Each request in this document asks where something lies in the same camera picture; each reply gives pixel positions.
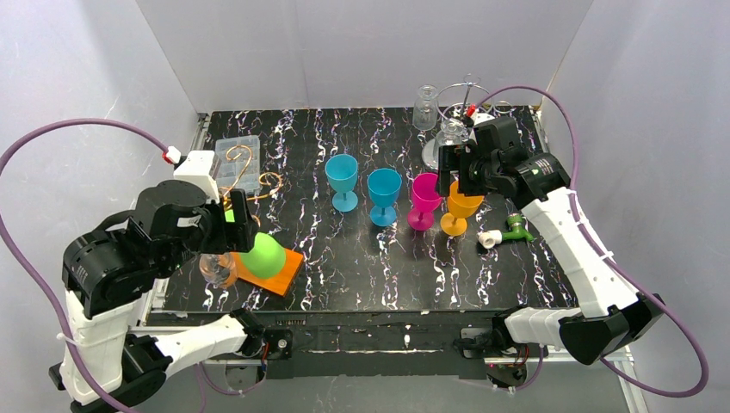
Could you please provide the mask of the pink wine glass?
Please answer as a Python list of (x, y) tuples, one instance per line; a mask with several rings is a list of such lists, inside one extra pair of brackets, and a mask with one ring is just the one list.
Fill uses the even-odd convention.
[(436, 191), (438, 175), (428, 172), (415, 177), (411, 186), (412, 209), (407, 221), (415, 231), (429, 230), (435, 221), (433, 212), (441, 205), (442, 196)]

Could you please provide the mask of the orange wine glass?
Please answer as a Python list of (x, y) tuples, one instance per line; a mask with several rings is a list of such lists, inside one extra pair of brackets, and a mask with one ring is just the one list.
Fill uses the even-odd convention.
[(464, 195), (459, 191), (459, 181), (449, 186), (446, 199), (448, 211), (440, 219), (440, 226), (450, 237), (463, 235), (468, 227), (467, 219), (473, 216), (484, 201), (483, 195)]

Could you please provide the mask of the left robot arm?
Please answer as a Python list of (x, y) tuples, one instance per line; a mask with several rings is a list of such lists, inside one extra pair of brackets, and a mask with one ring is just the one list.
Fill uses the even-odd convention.
[(121, 406), (150, 398), (172, 375), (220, 354), (254, 355), (263, 326), (247, 310), (163, 336), (129, 329), (135, 304), (155, 281), (203, 254), (248, 252), (257, 223), (241, 190), (232, 210), (220, 199), (213, 151), (191, 151), (171, 179), (139, 194), (135, 208), (75, 239), (63, 255), (62, 278), (70, 330), (64, 359), (50, 368), (71, 396), (74, 412), (110, 412), (107, 392)]

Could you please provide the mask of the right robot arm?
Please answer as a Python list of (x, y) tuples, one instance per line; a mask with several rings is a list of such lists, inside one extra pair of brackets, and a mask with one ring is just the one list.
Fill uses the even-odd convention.
[(550, 153), (530, 154), (519, 140), (517, 123), (498, 117), (475, 126), (473, 138), (438, 150), (436, 189), (446, 196), (454, 183), (459, 194), (481, 196), (494, 189), (511, 200), (539, 231), (578, 299), (575, 309), (518, 306), (492, 319), (501, 347), (534, 343), (565, 349), (591, 365), (640, 338), (661, 317), (657, 297), (641, 293), (609, 266), (583, 232), (570, 177)]

